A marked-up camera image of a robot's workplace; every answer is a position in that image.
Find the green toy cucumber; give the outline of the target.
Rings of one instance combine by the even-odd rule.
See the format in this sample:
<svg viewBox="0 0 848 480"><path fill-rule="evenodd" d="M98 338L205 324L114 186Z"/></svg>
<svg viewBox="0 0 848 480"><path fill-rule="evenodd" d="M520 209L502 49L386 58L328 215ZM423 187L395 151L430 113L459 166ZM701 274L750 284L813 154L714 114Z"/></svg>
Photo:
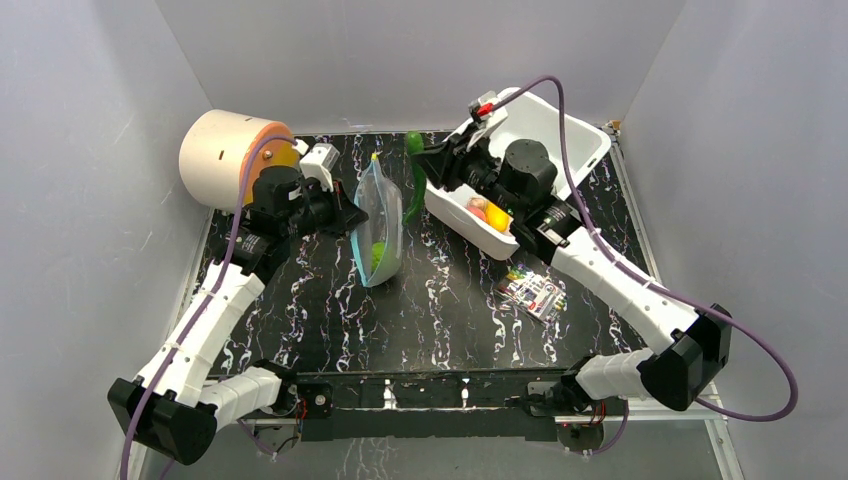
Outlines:
<svg viewBox="0 0 848 480"><path fill-rule="evenodd" d="M408 163L412 169L414 190L411 200L403 216L403 223L409 225L420 216L425 204L427 176L421 166L413 160L413 156L424 150L424 139L418 131L408 131L404 138Z"/></svg>

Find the clear zip top bag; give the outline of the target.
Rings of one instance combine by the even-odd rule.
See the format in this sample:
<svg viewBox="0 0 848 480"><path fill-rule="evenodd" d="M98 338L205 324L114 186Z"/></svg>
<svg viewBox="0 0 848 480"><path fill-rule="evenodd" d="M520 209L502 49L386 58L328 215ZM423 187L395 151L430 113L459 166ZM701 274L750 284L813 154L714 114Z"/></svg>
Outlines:
<svg viewBox="0 0 848 480"><path fill-rule="evenodd" d="M383 172L380 160L370 160L360 176L354 204L369 215L369 220L353 231L352 253L362 285L373 288L395 276L402 265L402 195ZM370 255L374 242L385 242L386 248L379 268L372 273Z"/></svg>

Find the green toy lime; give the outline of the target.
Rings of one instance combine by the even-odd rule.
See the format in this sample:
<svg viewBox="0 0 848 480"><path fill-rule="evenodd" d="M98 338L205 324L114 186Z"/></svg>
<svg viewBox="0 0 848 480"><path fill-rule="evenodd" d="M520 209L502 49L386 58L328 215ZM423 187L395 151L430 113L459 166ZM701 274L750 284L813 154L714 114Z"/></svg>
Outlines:
<svg viewBox="0 0 848 480"><path fill-rule="evenodd" d="M385 242L374 242L371 247L370 267L374 273L380 266L386 248Z"/></svg>

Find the toy peach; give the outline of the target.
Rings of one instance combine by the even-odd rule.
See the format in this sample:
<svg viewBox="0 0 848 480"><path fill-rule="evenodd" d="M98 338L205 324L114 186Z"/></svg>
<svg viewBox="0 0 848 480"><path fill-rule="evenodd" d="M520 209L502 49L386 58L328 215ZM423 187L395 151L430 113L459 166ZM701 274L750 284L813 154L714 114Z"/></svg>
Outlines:
<svg viewBox="0 0 848 480"><path fill-rule="evenodd" d="M489 206L489 202L482 197L471 197L468 199L466 203L466 209L473 214L475 217L479 218L482 222L487 223L487 209Z"/></svg>

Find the yellow toy mango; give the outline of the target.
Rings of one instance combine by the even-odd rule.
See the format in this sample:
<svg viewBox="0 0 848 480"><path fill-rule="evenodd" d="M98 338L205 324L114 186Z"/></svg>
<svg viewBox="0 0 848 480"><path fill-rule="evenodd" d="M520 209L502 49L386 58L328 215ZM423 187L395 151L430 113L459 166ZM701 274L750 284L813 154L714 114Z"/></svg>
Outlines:
<svg viewBox="0 0 848 480"><path fill-rule="evenodd" d="M506 233L509 230L512 221L511 216L497 207L494 203L489 203L485 210L486 222L495 231Z"/></svg>

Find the white plastic bin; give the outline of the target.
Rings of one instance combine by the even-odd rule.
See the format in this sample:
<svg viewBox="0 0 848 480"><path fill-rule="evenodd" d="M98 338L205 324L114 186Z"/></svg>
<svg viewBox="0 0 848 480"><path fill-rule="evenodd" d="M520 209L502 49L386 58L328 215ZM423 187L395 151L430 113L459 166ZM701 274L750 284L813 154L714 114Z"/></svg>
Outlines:
<svg viewBox="0 0 848 480"><path fill-rule="evenodd" d="M519 248L611 148L610 136L532 93L489 91L442 142L407 150L426 176L426 209L495 260Z"/></svg>

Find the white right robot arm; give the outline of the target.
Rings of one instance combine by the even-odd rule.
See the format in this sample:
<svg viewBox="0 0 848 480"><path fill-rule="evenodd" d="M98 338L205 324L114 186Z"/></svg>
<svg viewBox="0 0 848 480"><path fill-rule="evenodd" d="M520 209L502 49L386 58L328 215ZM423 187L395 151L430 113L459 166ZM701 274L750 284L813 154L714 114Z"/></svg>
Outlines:
<svg viewBox="0 0 848 480"><path fill-rule="evenodd" d="M628 276L633 265L626 258L604 254L574 206L557 196L558 170L542 143L516 140L498 160L487 142L466 148L449 138L409 156L433 186L469 186L507 212L520 247L589 289L645 344L630 353L581 359L558 385L529 395L530 407L587 414L607 398L638 396L685 411L726 365L730 326L704 309L664 297L655 282Z"/></svg>

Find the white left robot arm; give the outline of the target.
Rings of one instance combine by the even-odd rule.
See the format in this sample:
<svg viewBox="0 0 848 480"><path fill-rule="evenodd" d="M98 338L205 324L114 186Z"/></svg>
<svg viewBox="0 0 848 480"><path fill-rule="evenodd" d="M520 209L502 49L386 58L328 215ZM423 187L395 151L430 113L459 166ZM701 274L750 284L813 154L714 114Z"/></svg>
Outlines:
<svg viewBox="0 0 848 480"><path fill-rule="evenodd" d="M133 444L183 465L199 460L216 433L257 410L289 416L300 403L293 375L269 360L214 385L206 380L224 344L308 235L341 238L367 220L343 183L274 167L253 183L252 200L237 200L227 243L212 259L195 297L164 344L131 379L107 393L124 432L121 470Z"/></svg>

